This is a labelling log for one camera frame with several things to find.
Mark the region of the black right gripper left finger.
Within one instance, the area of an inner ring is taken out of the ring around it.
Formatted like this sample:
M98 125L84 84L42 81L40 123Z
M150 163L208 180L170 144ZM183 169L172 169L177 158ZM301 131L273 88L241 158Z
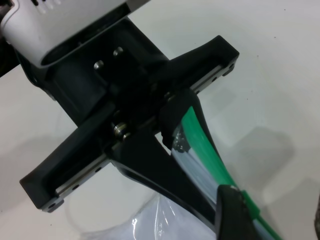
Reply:
M216 237L218 240L257 240L245 199L232 185L220 185L216 202Z

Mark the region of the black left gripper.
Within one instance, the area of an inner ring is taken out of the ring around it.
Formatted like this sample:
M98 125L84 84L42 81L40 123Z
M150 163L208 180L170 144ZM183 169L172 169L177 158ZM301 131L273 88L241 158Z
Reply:
M110 161L127 178L178 204L211 230L215 210L174 158L173 132L192 107L209 131L198 93L235 67L239 52L222 36L168 59L129 19L38 68L17 58L28 80L51 95L76 130L20 180L35 207L53 212L67 194Z

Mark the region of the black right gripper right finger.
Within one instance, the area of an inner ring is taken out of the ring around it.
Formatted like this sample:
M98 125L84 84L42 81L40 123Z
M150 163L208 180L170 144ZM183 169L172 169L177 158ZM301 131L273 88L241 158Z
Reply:
M314 218L314 230L318 240L320 240L320 213L317 212Z

